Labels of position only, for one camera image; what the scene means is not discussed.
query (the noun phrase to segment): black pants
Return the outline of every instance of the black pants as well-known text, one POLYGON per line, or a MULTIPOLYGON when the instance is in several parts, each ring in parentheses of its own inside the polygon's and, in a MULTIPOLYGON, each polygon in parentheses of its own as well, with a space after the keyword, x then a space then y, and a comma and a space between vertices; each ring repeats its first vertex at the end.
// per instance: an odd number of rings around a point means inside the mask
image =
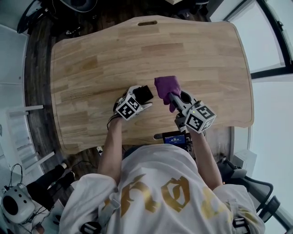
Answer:
POLYGON ((64 177, 59 179, 64 171, 65 169, 61 165, 58 165, 53 170, 38 178, 35 182, 29 184, 27 186, 27 191, 32 199, 46 209, 51 210, 62 193, 74 182, 74 175, 72 172, 67 173, 64 177))

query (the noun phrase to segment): wooden table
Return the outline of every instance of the wooden table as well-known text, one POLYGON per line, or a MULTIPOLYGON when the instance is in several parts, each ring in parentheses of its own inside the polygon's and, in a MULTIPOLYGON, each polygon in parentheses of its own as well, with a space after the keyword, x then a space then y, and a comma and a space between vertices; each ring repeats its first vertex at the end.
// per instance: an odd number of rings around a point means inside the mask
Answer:
POLYGON ((155 144, 154 134, 177 130, 176 113, 154 86, 167 75, 211 106, 215 127, 252 125, 251 78, 234 25, 145 16, 54 45, 51 96, 62 149, 103 145, 114 102, 133 85, 149 86, 153 106, 125 123, 123 144, 155 144))

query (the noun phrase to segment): dark wooden floor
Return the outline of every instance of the dark wooden floor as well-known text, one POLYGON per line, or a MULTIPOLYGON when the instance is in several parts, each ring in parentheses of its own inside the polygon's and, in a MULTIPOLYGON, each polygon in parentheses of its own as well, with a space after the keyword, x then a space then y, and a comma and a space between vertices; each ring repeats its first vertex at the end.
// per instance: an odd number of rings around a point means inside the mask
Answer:
MULTIPOLYGON (((146 0, 105 1, 103 5, 98 5, 96 10, 98 17, 95 21, 86 21, 83 15, 78 15, 79 22, 84 27, 81 31, 81 35, 103 30, 137 16, 147 14, 168 16, 168 14, 164 12, 156 12, 155 10, 147 11, 146 9, 150 7, 153 8, 150 6, 150 2, 146 0)), ((191 15, 190 20, 206 21, 200 14, 196 16, 191 15)), ((26 105, 44 105, 43 110, 33 111, 28 117, 32 138, 40 157, 52 151, 55 152, 55 156, 42 164, 45 172, 53 169, 63 160, 66 160, 69 166, 73 166, 81 160, 89 160, 97 167, 98 152, 95 148, 85 150, 75 155, 65 155, 60 151, 51 106, 50 59, 52 46, 67 37, 64 34, 58 37, 51 37, 50 29, 52 25, 52 22, 48 18, 40 20, 34 27, 27 46, 24 79, 26 105)), ((215 142, 215 153, 226 151, 228 154, 230 132, 228 129, 221 130, 220 132, 222 133, 217 135, 217 139, 210 139, 210 141, 215 142)), ((87 163, 80 163, 74 168, 76 179, 79 179, 85 174, 94 173, 95 171, 96 169, 87 163)))

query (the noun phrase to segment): glass pane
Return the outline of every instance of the glass pane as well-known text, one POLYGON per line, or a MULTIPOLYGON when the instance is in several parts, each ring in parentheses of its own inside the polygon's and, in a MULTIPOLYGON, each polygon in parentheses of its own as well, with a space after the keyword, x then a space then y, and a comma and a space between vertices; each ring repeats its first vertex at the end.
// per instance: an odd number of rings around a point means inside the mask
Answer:
POLYGON ((285 66, 275 33, 255 1, 230 22, 239 32, 251 73, 285 66))
POLYGON ((291 57, 293 54, 293 1, 292 0, 267 0, 267 5, 272 11, 276 20, 283 24, 283 34, 287 41, 291 57))

